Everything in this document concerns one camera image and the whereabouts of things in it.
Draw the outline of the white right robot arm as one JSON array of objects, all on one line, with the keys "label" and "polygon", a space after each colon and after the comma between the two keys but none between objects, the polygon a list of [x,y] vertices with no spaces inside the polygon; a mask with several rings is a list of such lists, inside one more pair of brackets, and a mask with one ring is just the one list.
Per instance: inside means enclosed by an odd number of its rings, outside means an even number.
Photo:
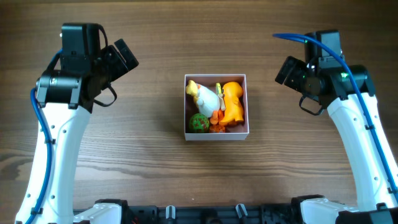
[{"label": "white right robot arm", "polygon": [[299,223],[397,223],[397,164],[377,110],[373,81],[362,65],[352,77],[337,63],[310,70],[287,57],[276,82],[302,93],[327,110],[345,147],[354,176],[357,204],[332,202],[321,195],[292,199]]}]

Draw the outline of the green number ball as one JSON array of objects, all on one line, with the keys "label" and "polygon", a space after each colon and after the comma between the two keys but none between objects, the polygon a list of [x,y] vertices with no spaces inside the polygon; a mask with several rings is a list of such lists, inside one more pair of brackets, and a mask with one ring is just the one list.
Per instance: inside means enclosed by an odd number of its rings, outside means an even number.
[{"label": "green number ball", "polygon": [[209,127],[209,119],[201,113],[196,113],[189,119],[188,128],[191,133],[207,133]]}]

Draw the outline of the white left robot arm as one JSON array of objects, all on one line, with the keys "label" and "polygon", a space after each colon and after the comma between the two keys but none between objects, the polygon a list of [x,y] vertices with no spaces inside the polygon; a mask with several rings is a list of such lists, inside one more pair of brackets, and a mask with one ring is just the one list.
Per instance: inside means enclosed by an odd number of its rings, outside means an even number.
[{"label": "white left robot arm", "polygon": [[94,52],[64,47],[30,92],[39,120],[25,198],[16,223],[135,223],[126,200],[101,199],[75,215],[73,183],[78,152],[93,105],[111,82],[138,66],[123,39]]}]

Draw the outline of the orange round plastic toy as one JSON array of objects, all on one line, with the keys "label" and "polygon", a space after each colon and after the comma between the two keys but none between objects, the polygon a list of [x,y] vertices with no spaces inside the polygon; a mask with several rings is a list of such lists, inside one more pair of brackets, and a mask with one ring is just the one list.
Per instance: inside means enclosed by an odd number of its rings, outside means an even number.
[{"label": "orange round plastic toy", "polygon": [[222,125],[211,125],[209,127],[209,133],[225,133],[226,132],[226,128]]}]

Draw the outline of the orange dinosaur toy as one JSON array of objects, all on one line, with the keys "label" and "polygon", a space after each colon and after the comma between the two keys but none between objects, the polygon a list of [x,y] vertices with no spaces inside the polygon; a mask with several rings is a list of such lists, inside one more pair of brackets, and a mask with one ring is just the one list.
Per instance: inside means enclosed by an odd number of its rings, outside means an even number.
[{"label": "orange dinosaur toy", "polygon": [[226,126],[229,123],[240,123],[244,121],[244,109],[240,102],[243,96],[243,88],[237,82],[228,82],[223,86],[225,111],[224,118],[219,122],[220,125]]}]

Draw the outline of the white duck toy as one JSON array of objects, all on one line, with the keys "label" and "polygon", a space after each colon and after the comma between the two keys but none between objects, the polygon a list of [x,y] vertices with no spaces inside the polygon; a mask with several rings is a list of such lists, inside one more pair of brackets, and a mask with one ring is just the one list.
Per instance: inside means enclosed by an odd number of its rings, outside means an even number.
[{"label": "white duck toy", "polygon": [[217,125],[220,120],[219,113],[221,111],[219,96],[206,86],[195,83],[193,80],[188,81],[185,91],[186,94],[193,97],[199,113],[209,118],[212,125]]}]

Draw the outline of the yellow rattle drum toy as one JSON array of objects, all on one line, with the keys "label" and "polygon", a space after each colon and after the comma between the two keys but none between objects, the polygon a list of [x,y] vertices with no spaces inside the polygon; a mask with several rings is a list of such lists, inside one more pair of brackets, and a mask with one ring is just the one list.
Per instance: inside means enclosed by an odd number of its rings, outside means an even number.
[{"label": "yellow rattle drum toy", "polygon": [[224,94],[223,94],[223,90],[221,88],[221,84],[220,83],[216,83],[216,95],[218,96],[219,100],[220,100],[220,109],[221,111],[224,111],[226,109],[225,107],[225,103],[224,103]]}]

